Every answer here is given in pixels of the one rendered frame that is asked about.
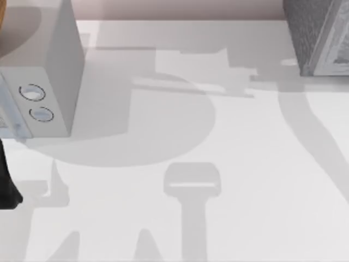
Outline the round microwave knob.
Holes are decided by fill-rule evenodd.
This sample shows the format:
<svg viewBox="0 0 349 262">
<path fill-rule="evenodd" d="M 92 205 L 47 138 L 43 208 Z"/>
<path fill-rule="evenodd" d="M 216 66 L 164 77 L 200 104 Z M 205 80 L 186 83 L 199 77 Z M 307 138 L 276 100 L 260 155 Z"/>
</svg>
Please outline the round microwave knob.
<svg viewBox="0 0 349 262">
<path fill-rule="evenodd" d="M 50 122 L 54 119 L 54 113 L 46 107 L 38 107 L 29 110 L 29 115 L 39 122 Z"/>
<path fill-rule="evenodd" d="M 19 93 L 23 98 L 33 102 L 41 101 L 46 97 L 46 92 L 36 84 L 20 86 Z"/>
</svg>

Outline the pale microwave oven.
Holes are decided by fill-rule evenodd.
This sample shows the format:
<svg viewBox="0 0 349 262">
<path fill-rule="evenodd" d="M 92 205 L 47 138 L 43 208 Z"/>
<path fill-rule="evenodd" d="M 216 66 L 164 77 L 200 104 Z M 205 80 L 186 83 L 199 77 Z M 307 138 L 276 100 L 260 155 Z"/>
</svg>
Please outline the pale microwave oven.
<svg viewBox="0 0 349 262">
<path fill-rule="evenodd" d="M 73 126 L 85 54 L 71 0 L 7 0 L 0 30 L 0 138 L 67 137 Z M 46 97 L 29 101 L 19 87 L 39 85 Z M 29 110 L 46 107 L 50 122 Z"/>
</svg>

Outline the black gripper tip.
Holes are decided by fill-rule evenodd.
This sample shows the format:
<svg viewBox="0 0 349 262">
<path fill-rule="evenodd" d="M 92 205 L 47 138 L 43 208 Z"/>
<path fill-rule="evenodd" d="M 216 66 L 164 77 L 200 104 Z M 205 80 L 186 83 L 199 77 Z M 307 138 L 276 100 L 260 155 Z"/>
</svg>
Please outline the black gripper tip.
<svg viewBox="0 0 349 262">
<path fill-rule="evenodd" d="M 0 139 L 0 210 L 13 210 L 22 202 L 23 196 L 10 176 L 3 142 Z"/>
</svg>

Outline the wooden cupboard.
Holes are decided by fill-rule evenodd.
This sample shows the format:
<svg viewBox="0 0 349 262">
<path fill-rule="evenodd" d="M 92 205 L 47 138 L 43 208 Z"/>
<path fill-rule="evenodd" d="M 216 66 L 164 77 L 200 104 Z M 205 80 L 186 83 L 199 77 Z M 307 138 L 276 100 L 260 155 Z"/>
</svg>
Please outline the wooden cupboard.
<svg viewBox="0 0 349 262">
<path fill-rule="evenodd" d="M 7 0 L 0 0 L 0 30 L 2 28 L 6 8 L 7 8 Z"/>
</svg>

